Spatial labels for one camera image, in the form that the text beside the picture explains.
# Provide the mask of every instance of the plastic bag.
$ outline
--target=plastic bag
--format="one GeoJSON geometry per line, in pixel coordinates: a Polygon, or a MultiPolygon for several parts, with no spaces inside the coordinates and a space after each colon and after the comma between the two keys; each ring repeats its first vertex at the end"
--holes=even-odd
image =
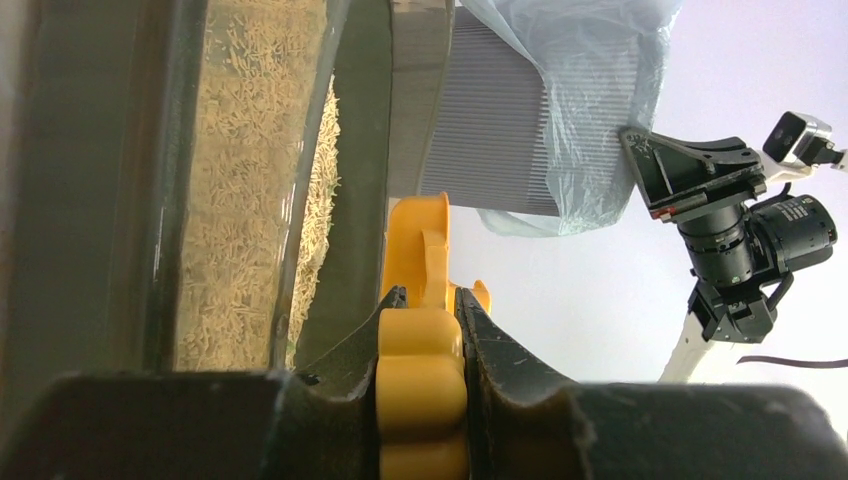
{"type": "Polygon", "coordinates": [[[682,0],[463,0],[539,71],[550,105],[546,184],[559,217],[478,210],[501,235],[572,235],[618,221],[634,180],[618,141],[651,128],[682,0]]]}

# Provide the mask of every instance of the yellow plastic part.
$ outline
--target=yellow plastic part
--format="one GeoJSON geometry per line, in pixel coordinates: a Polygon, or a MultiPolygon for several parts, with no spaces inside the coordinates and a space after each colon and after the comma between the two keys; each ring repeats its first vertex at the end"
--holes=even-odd
{"type": "MultiPolygon", "coordinates": [[[[398,202],[389,215],[382,295],[395,285],[402,285],[406,287],[409,308],[424,304],[427,292],[432,296],[426,299],[427,305],[453,313],[457,286],[448,279],[449,239],[450,203],[446,193],[398,202]]],[[[490,313],[492,300],[483,282],[474,282],[471,291],[490,313]]]]}
{"type": "MultiPolygon", "coordinates": [[[[467,479],[467,390],[462,330],[454,317],[456,285],[448,278],[449,203],[401,200],[389,216],[382,291],[407,289],[409,309],[384,310],[378,330],[376,397],[380,476],[467,479]]],[[[488,312],[491,297],[472,289],[488,312]]]]}

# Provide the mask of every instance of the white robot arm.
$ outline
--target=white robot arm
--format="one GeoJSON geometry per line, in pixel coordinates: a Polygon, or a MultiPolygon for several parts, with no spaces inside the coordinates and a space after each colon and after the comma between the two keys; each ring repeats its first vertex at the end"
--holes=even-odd
{"type": "Polygon", "coordinates": [[[848,172],[848,155],[833,149],[830,134],[824,122],[793,112],[781,117],[762,151],[738,138],[691,143],[622,132],[649,211],[677,224],[697,277],[660,382],[721,382],[771,331],[792,272],[830,257],[837,234],[824,206],[789,195],[790,182],[821,165],[848,172]],[[775,183],[786,184],[779,195],[743,203],[775,183]],[[774,293],[762,293],[773,284],[774,293]]]}

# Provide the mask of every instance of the white background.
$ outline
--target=white background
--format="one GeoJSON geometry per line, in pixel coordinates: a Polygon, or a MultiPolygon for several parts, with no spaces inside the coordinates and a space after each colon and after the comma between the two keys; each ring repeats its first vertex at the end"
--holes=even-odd
{"type": "MultiPolygon", "coordinates": [[[[848,148],[848,2],[685,2],[654,129],[686,140],[738,136],[761,148],[786,110],[829,123],[837,147],[848,148]]],[[[822,201],[846,238],[828,262],[796,274],[756,353],[848,358],[848,175],[822,169],[793,192],[822,201]]],[[[652,221],[638,194],[617,225],[574,237],[499,237],[458,207],[451,229],[452,280],[483,280],[494,320],[542,360],[579,381],[659,377],[694,282],[675,227],[652,221]]],[[[728,379],[810,391],[845,436],[848,371],[736,369],[728,379]]]]}

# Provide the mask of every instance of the black camera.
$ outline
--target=black camera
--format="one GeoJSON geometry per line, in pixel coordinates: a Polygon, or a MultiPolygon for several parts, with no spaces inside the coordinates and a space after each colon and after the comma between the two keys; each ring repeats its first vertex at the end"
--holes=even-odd
{"type": "MultiPolygon", "coordinates": [[[[787,113],[764,151],[778,162],[841,160],[830,127],[814,120],[787,113]]],[[[789,184],[746,205],[766,191],[765,176],[760,154],[737,137],[693,143],[628,128],[621,143],[651,216],[677,224],[686,244],[697,277],[689,310],[704,339],[762,342],[792,273],[832,255],[837,232],[825,207],[789,195],[789,184]],[[774,284],[771,295],[762,292],[774,284]]]]}

